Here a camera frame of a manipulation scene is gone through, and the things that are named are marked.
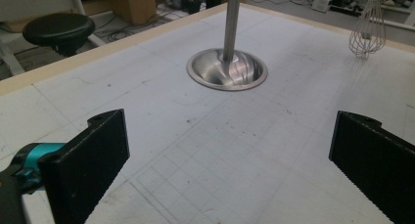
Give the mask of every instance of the black stool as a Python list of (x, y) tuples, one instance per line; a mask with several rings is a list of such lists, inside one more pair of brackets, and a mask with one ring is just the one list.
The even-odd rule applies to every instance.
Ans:
[(76, 55), (94, 32), (95, 24), (80, 14), (53, 14), (29, 22), (23, 29), (26, 41), (38, 46), (50, 46), (60, 55)]

